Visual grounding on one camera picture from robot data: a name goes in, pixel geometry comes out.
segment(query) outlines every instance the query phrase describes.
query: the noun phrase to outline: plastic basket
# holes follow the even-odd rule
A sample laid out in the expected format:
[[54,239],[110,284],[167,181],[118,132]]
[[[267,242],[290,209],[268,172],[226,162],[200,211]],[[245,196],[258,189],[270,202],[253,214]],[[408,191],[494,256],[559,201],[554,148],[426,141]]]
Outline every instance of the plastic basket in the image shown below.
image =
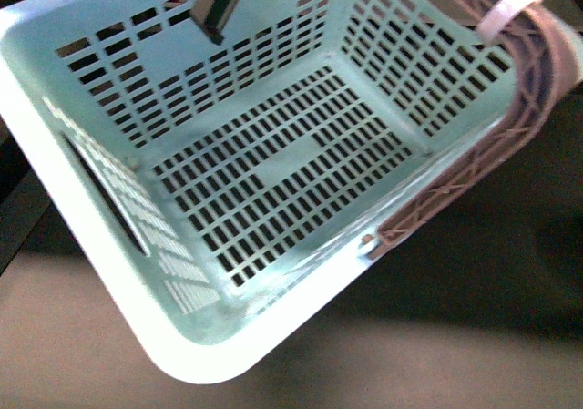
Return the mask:
[[[0,111],[152,360],[233,377],[524,145],[576,82],[529,7],[486,47],[427,0],[29,0]],[[459,0],[476,19],[497,0]]]

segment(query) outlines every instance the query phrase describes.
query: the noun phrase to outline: white tag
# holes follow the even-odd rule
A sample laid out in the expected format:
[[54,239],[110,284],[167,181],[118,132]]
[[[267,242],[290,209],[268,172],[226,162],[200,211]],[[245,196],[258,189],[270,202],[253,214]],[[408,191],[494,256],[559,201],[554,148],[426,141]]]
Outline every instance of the white tag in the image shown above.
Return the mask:
[[498,34],[529,5],[543,0],[499,0],[484,16],[476,32],[486,46],[494,44]]

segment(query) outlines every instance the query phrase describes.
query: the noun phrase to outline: floor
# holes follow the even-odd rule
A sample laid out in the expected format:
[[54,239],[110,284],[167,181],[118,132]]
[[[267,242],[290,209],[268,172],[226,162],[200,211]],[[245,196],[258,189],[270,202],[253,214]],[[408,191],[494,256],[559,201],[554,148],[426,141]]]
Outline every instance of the floor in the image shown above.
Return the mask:
[[149,361],[51,208],[0,278],[2,408],[583,407],[583,97],[227,383]]

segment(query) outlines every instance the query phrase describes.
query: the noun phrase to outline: perforated grid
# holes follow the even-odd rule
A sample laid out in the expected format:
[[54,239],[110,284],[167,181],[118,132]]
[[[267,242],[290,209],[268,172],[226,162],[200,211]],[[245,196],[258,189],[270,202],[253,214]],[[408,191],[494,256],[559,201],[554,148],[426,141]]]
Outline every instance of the perforated grid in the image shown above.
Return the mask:
[[462,46],[411,0],[357,0],[342,50],[428,137],[511,66],[500,47]]
[[195,312],[218,301],[219,294],[210,287],[209,280],[193,262],[190,252],[180,243],[176,231],[166,222],[134,172],[47,99],[46,104],[53,116],[70,130],[74,148],[85,158],[89,172],[98,174],[120,216],[138,229],[136,233],[146,244],[143,251],[156,256],[156,263],[167,276],[165,286],[180,309],[184,313]]
[[154,172],[241,286],[411,155],[324,67]]
[[193,0],[169,0],[57,50],[137,148],[322,45],[329,0],[298,11],[154,85],[133,46],[189,19]]

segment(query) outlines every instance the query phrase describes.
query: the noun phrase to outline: laundry basket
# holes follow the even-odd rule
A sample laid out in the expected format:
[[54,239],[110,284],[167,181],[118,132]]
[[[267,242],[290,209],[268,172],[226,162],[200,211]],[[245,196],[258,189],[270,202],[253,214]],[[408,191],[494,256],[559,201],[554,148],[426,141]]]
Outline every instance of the laundry basket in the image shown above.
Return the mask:
[[[456,0],[479,21],[498,0]],[[498,44],[428,0],[0,12],[0,113],[151,359],[250,368],[533,137],[580,76],[540,5]]]

